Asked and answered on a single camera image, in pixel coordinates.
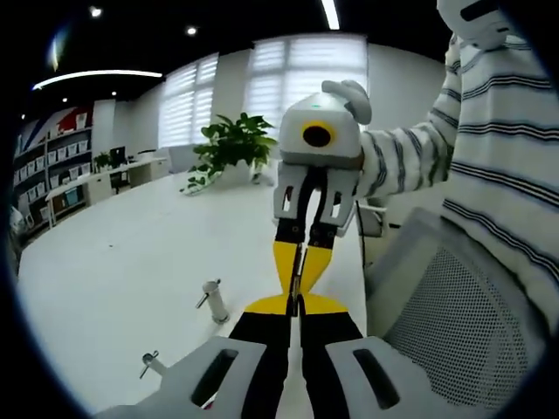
striped sweater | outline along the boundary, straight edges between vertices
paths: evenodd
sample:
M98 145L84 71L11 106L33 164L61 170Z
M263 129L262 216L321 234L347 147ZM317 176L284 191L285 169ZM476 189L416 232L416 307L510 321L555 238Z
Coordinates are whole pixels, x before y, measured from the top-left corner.
M427 121L368 131L369 196L431 186L445 175L441 214L481 243L559 321L559 100L526 42L483 52L453 36Z

desk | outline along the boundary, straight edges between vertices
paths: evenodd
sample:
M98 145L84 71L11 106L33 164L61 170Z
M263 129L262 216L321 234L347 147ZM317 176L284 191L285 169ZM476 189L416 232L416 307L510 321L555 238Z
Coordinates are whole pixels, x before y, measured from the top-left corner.
M248 185L178 192L189 174L113 196L47 231L22 256L18 295L46 359L91 414L133 404L159 388L139 374L158 350L171 365L211 336L228 335L255 299L280 293L273 260L273 188ZM318 199L309 205L310 225ZM365 332L365 295L354 222L339 238L314 291L339 299ZM221 278L231 312L224 326L196 310L202 283ZM280 418L313 417L293 322Z
M102 199L111 196L110 176L116 173L128 172L130 179L130 186L135 187L143 183L151 182L155 178L161 177L161 170L157 171L154 166L161 164L166 159L164 157L150 158L142 161L135 161L122 165L118 168L96 173L92 175L81 176L74 181L70 181L65 185L60 185L51 190L46 196L46 204L49 208L49 226L50 228L56 225L56 214L52 205L52 199L60 196L65 192L84 186L86 188L86 204L87 206L93 205Z

mesh chair back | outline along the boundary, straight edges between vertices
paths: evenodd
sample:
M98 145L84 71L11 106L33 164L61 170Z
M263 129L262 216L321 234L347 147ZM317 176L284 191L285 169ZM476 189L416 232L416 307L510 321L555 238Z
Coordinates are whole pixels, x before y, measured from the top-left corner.
M424 209L368 274L369 334L423 367L448 402L498 409L542 357L542 319L514 277Z

computer monitor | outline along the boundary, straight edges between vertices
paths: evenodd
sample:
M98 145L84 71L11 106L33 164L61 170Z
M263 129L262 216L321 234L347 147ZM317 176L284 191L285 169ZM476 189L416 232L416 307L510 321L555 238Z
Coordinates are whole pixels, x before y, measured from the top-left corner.
M126 153L124 147L111 148L111 165L118 168L122 164L126 164Z

bookshelf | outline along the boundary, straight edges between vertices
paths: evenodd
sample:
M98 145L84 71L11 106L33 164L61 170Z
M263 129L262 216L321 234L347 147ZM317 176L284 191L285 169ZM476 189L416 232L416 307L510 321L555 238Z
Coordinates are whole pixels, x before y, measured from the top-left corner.
M93 108L78 112L76 108L71 109L59 123L51 127L33 128L42 133L40 140L33 143L26 139L31 144L14 157L12 205L27 220L28 229L23 234L25 242L49 225L41 209L45 211L45 197L51 189L66 179L69 181L86 170L93 170L92 119ZM65 198L61 196L60 202L54 203L57 215L59 212L61 216L68 215L80 207L67 205Z

